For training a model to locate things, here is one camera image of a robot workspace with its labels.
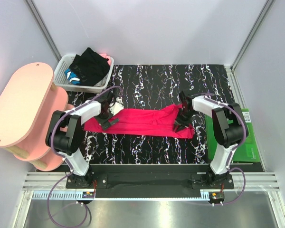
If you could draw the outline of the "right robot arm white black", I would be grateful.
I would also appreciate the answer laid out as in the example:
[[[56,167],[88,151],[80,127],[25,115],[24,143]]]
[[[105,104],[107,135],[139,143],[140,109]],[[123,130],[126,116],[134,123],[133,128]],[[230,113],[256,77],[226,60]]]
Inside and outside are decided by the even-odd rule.
[[[223,177],[230,172],[231,160],[235,151],[248,136],[248,128],[239,104],[226,104],[211,99],[211,94],[193,94],[190,90],[181,91],[179,100],[182,107],[173,124],[173,131],[179,132],[192,123],[194,114],[203,113],[212,118],[213,133],[217,142],[216,152],[206,176],[206,183],[217,188]]]

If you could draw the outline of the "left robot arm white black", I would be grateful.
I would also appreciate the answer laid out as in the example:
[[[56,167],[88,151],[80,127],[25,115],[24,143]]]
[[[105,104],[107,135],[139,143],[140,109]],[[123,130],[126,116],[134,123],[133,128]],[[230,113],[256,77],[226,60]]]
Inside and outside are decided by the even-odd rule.
[[[82,188],[88,188],[93,183],[93,176],[88,173],[89,164],[79,149],[85,137],[84,124],[92,119],[96,120],[101,130],[108,130],[118,122],[113,117],[122,109],[113,92],[103,91],[78,107],[52,114],[46,145],[69,165]]]

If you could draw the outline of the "pink red t shirt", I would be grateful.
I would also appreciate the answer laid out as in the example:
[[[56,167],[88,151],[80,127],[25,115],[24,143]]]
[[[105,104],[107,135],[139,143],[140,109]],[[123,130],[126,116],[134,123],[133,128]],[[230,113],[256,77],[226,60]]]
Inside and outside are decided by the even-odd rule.
[[[84,130],[96,133],[128,134],[144,136],[174,137],[190,139],[194,129],[190,125],[184,130],[173,131],[173,124],[180,105],[169,105],[161,110],[123,109],[109,121],[118,122],[103,130],[95,118],[84,124]]]

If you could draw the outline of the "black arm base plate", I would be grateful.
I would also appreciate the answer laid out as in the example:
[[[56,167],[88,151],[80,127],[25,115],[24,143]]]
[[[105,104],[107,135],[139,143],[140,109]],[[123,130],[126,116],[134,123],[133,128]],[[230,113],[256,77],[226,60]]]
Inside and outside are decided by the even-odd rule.
[[[91,189],[108,192],[150,192],[188,196],[200,190],[234,190],[231,174],[208,179],[208,164],[155,165],[90,165],[86,177],[72,174],[67,178],[68,189]]]

